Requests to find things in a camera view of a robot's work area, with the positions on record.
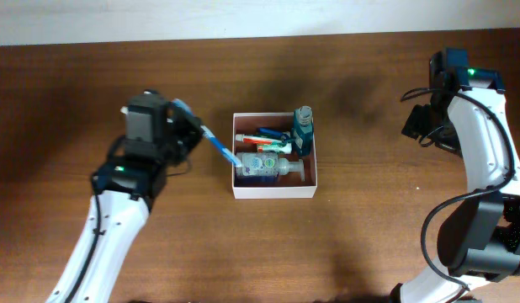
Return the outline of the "blue white toothbrush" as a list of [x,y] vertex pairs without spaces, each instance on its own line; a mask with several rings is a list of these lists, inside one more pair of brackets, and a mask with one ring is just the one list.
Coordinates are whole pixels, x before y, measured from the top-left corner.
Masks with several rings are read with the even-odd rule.
[[204,122],[194,115],[191,108],[181,99],[175,98],[170,102],[170,104],[183,111],[183,117],[195,128],[200,134],[206,138],[214,148],[229,162],[233,167],[241,167],[241,160],[226,146],[224,146],[217,137],[213,134],[213,132],[204,124]]

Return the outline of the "green white Dettol soap bar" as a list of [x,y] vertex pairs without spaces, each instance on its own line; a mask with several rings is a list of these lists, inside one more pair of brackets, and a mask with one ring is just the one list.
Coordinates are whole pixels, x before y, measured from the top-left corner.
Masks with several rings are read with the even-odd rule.
[[292,153],[292,144],[290,142],[284,144],[257,145],[257,152],[275,152],[289,155]]

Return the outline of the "dark blue Dettol foam bottle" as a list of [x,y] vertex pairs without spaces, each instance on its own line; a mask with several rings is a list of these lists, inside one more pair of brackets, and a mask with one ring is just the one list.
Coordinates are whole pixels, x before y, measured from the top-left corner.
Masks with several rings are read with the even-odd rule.
[[306,180],[305,164],[302,160],[290,161],[274,152],[238,152],[242,165],[235,168],[237,183],[276,183],[281,176],[298,175]]

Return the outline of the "teal toothpaste tube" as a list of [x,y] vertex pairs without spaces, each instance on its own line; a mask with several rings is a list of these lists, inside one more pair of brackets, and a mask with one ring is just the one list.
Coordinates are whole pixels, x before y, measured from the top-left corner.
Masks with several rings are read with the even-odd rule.
[[280,140],[280,139],[274,139],[270,137],[265,136],[252,136],[252,135],[243,135],[243,134],[236,134],[235,140],[243,143],[252,143],[257,145],[286,145],[288,141]]

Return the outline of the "teal Listerine mouthwash bottle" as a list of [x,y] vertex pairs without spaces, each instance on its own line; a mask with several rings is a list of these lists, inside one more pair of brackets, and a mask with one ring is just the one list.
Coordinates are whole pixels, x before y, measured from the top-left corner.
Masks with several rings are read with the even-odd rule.
[[294,111],[294,123],[291,131],[293,149],[300,157],[310,154],[314,135],[313,113],[309,106],[301,106]]

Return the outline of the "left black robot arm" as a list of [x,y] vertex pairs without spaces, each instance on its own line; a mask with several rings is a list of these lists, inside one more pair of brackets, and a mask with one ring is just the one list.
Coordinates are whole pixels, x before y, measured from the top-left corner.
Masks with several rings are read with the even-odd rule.
[[121,110],[125,133],[91,175],[82,234],[48,300],[106,302],[125,257],[164,189],[168,168],[188,161],[202,139],[200,120],[182,100],[146,90]]

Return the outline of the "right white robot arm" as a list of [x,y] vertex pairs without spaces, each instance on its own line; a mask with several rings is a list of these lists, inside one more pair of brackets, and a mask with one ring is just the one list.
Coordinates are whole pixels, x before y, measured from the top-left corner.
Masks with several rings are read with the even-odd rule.
[[471,290],[520,275],[520,161],[506,117],[498,72],[467,66],[432,67],[428,94],[403,128],[421,146],[463,158],[467,191],[433,208],[420,247],[427,266],[398,284],[391,302],[457,302]]

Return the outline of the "white open cardboard box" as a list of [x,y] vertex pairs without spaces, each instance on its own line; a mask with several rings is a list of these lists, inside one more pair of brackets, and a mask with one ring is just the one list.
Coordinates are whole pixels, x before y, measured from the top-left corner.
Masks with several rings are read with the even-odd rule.
[[[287,131],[293,127],[292,112],[279,113],[234,113],[232,137],[236,134],[252,135],[258,128]],[[298,173],[288,173],[277,177],[273,183],[254,183],[236,177],[231,170],[231,188],[236,199],[300,199],[312,198],[318,185],[316,142],[312,139],[310,154],[302,157],[305,168],[305,181]]]

